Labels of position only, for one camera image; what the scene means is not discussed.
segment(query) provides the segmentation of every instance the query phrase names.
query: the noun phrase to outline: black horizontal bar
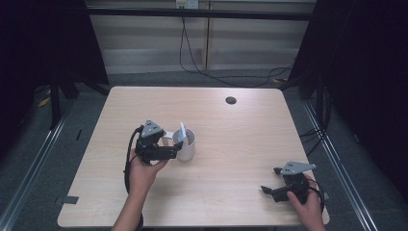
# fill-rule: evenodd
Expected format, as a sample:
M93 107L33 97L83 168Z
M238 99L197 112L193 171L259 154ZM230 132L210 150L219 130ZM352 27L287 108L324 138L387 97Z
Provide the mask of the black horizontal bar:
M116 7L87 7L87 8L41 8L47 13L88 13L93 15L126 15L126 16L167 16L167 17L210 17L210 18L244 18L311 21L331 16L314 15L312 13L269 13L269 12L242 12L242 11L215 11L190 9L138 9Z

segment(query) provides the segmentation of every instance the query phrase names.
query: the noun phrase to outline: hand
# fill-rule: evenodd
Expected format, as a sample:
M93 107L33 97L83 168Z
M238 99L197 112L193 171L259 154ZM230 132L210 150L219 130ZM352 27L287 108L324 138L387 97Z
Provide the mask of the hand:
M305 174L307 179L312 179L309 175ZM309 187L316 188L316 183L309 180ZM287 193L289 200L296 209L297 215L300 221L310 231L326 230L323 224L323 218L321 216L321 208L319 197L316 192L309 190L307 201L305 204L301 204L293 192Z
M135 149L132 149L130 154L130 160L132 160L130 167L130 191L129 194L133 194L136 191L139 193L147 193L150 187L153 185L156 175L168 161L159 161L156 165L147 165L141 161L139 157L136 157Z

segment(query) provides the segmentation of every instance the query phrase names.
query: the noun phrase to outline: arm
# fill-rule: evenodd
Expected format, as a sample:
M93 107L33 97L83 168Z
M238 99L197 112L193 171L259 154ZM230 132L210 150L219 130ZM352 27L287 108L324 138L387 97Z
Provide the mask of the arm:
M316 183L309 181L309 186L316 188ZM318 195L309 190L307 201L305 204L301 204L293 192L288 192L288 198L296 209L297 215L300 221L309 231L325 231L326 228L323 224L323 218L321 216L320 201Z
M134 231L138 227L141 209L147 193L156 179L157 172L167 164L167 161L160 161L154 166L149 166L135 156L135 150L133 149L131 153L129 195L112 230Z

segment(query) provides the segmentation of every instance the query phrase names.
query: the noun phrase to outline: person's right hand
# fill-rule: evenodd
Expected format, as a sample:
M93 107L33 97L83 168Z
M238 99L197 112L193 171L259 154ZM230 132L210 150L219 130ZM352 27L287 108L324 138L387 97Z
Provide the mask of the person's right hand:
M309 186L316 188L316 183L309 180ZM294 206L294 209L299 216L300 221L310 231L322 231L326 230L323 224L323 218L321 216L321 208L318 194L312 190L308 191L307 201L305 204L301 204L293 192L287 193L289 200Z

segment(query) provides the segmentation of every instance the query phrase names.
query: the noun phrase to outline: cup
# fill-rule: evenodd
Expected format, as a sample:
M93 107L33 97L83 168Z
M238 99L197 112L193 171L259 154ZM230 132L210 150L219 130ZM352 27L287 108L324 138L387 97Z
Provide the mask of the cup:
M180 130L177 130L174 132L172 139L174 143L179 142L179 133ZM194 148L195 148L195 133L187 129L187 133L189 134L189 141L188 142L183 142L183 147L181 150L177 151L177 160L186 162L190 160L194 156Z

